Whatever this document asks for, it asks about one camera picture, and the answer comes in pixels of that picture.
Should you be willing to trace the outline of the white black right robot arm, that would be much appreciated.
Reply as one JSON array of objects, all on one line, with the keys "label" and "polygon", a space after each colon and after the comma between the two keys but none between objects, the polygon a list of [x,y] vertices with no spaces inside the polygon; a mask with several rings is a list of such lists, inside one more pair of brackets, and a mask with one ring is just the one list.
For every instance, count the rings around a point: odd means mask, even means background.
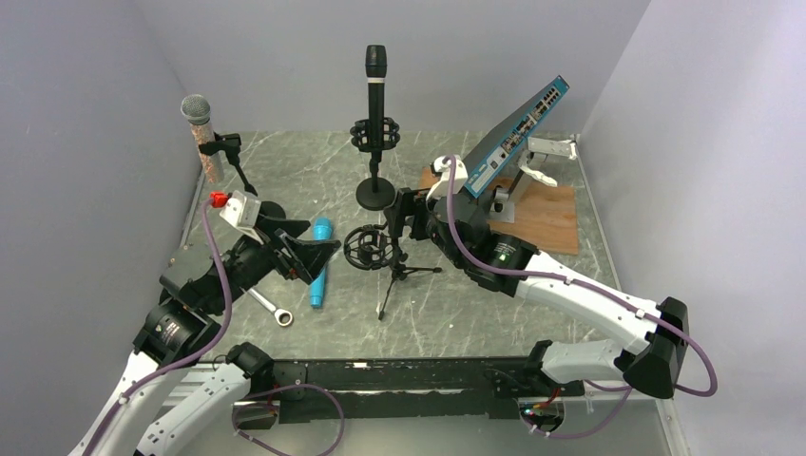
[{"label": "white black right robot arm", "polygon": [[543,303],[604,334],[600,341],[539,341],[528,356],[529,390],[582,380],[624,381],[646,395],[670,399],[689,347],[688,309],[669,296],[662,302],[623,294],[579,274],[533,244],[492,230],[486,211],[455,196],[453,224],[447,203],[427,200],[423,190],[404,188],[383,213],[391,236],[411,228],[415,240],[429,240],[451,264],[492,292]]}]

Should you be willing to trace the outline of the black tripod shock mount stand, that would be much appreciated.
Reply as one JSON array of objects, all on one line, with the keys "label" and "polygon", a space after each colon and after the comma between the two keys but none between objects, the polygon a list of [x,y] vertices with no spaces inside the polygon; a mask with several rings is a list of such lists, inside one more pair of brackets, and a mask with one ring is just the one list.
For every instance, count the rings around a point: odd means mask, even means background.
[{"label": "black tripod shock mount stand", "polygon": [[388,268],[391,281],[387,288],[385,298],[376,307],[377,319],[382,321],[386,314],[392,287],[397,282],[405,281],[409,276],[417,273],[440,274],[440,267],[412,267],[405,264],[408,255],[402,251],[397,238],[385,233],[387,224],[368,224],[355,228],[347,237],[343,245],[343,254],[347,262],[361,271],[379,271]]}]

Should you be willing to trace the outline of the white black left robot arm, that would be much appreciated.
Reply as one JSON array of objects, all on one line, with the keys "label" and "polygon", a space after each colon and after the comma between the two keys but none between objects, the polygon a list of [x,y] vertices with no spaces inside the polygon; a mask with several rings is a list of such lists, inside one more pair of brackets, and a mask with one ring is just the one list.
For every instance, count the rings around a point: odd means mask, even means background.
[{"label": "white black left robot arm", "polygon": [[307,284],[321,276],[340,248],[336,239],[304,240],[307,220],[259,215],[233,245],[220,251],[184,246],[161,277],[160,302],[145,318],[116,389],[74,455],[175,455],[224,409],[259,399],[276,384],[275,362],[241,343],[221,367],[166,414],[163,403],[222,339],[234,302],[272,272]]}]

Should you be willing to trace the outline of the black microphone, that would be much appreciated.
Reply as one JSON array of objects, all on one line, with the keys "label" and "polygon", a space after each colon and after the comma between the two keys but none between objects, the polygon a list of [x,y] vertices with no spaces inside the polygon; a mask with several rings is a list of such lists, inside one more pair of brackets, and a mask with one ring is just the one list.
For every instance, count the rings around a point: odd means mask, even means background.
[{"label": "black microphone", "polygon": [[365,55],[365,74],[368,84],[369,144],[380,150],[384,136],[385,78],[387,51],[383,45],[368,45]]}]

